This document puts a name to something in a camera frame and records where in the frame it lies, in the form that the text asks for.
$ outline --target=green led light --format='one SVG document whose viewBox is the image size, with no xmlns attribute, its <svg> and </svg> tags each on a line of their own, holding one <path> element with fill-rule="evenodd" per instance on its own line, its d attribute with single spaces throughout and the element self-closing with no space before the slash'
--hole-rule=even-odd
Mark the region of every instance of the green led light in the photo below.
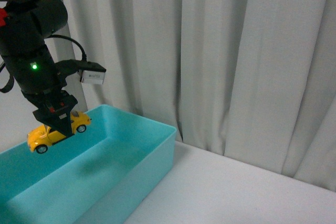
<svg viewBox="0 0 336 224">
<path fill-rule="evenodd" d="M 32 62 L 30 65 L 31 65 L 32 69 L 34 69 L 34 70 L 38 69 L 38 66 L 37 66 L 36 62 Z"/>
</svg>

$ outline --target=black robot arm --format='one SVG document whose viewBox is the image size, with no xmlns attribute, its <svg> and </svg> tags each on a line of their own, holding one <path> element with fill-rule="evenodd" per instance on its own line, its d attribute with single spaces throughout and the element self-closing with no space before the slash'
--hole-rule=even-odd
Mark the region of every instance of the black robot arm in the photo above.
<svg viewBox="0 0 336 224">
<path fill-rule="evenodd" d="M 1 1 L 7 4 L 0 9 L 0 55 L 10 79 L 15 78 L 23 96 L 38 108 L 33 114 L 39 122 L 73 135 L 70 111 L 78 102 L 62 89 L 66 77 L 78 72 L 82 82 L 102 84 L 106 69 L 85 59 L 53 61 L 44 39 L 56 37 L 52 34 L 67 23 L 61 0 Z"/>
</svg>

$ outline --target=curtain fold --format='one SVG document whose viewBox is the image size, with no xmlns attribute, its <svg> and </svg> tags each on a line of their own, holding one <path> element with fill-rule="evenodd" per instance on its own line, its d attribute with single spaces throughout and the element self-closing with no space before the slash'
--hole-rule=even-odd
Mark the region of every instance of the curtain fold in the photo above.
<svg viewBox="0 0 336 224">
<path fill-rule="evenodd" d="M 103 86 L 82 86 L 88 108 L 111 104 L 336 190 L 336 0 L 64 2 L 71 36 L 108 70 Z"/>
<path fill-rule="evenodd" d="M 281 173 L 325 2 L 248 0 L 226 156 Z"/>
</svg>

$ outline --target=table surface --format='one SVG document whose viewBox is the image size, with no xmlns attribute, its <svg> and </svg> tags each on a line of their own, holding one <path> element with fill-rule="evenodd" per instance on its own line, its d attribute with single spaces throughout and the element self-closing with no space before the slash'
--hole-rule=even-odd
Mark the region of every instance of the table surface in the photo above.
<svg viewBox="0 0 336 224">
<path fill-rule="evenodd" d="M 125 222 L 336 223 L 336 193 L 176 142 L 172 170 Z"/>
</svg>

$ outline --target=yellow toy car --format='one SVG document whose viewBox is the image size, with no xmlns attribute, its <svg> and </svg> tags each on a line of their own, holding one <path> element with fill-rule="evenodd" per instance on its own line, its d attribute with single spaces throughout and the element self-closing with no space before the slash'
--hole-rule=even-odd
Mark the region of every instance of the yellow toy car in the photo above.
<svg viewBox="0 0 336 224">
<path fill-rule="evenodd" d="M 91 123 L 90 117 L 79 111 L 70 112 L 72 133 L 82 133 L 86 130 L 86 125 Z M 36 129 L 28 133 L 27 144 L 31 152 L 36 151 L 39 154 L 45 153 L 48 150 L 48 146 L 57 144 L 58 142 L 66 139 L 66 136 L 52 129 L 49 126 L 42 124 Z"/>
</svg>

